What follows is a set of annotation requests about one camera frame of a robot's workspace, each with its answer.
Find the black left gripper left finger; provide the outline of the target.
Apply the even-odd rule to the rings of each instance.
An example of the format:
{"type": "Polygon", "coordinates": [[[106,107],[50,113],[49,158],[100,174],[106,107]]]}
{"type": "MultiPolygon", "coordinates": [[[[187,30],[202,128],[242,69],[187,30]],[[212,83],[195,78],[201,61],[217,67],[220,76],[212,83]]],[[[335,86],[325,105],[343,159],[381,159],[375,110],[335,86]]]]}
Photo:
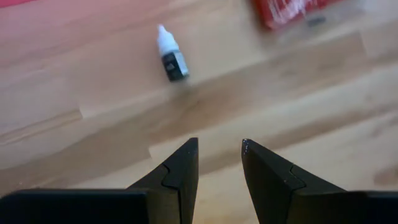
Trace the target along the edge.
{"type": "Polygon", "coordinates": [[[0,224],[192,224],[198,139],[125,189],[27,189],[0,198],[0,224]]]}

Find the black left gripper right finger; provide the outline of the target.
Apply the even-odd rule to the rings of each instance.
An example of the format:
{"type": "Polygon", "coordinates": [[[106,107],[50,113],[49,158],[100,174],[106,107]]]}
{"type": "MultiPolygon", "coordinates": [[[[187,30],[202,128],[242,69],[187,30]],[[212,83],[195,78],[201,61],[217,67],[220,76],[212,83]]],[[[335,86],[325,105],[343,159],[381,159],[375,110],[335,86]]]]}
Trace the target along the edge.
{"type": "Polygon", "coordinates": [[[260,224],[398,224],[398,191],[347,191],[251,139],[241,159],[260,224]]]}

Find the small dark dropper bottle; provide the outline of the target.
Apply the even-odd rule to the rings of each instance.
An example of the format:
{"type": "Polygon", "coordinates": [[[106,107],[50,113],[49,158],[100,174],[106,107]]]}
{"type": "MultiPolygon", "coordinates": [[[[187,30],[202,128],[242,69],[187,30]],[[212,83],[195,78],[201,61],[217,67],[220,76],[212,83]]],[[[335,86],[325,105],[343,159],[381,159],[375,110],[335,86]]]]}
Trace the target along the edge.
{"type": "Polygon", "coordinates": [[[157,30],[157,46],[167,78],[171,82],[184,80],[189,76],[189,70],[174,35],[162,24],[157,26],[157,30]]]}

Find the red snack packet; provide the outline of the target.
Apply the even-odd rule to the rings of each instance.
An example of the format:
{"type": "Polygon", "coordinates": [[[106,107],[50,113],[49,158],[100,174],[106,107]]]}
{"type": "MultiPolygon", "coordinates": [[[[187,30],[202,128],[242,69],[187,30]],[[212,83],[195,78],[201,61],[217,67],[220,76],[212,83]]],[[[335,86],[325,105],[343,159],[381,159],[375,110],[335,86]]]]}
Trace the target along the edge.
{"type": "Polygon", "coordinates": [[[343,0],[250,0],[259,22],[276,30],[343,0]]]}

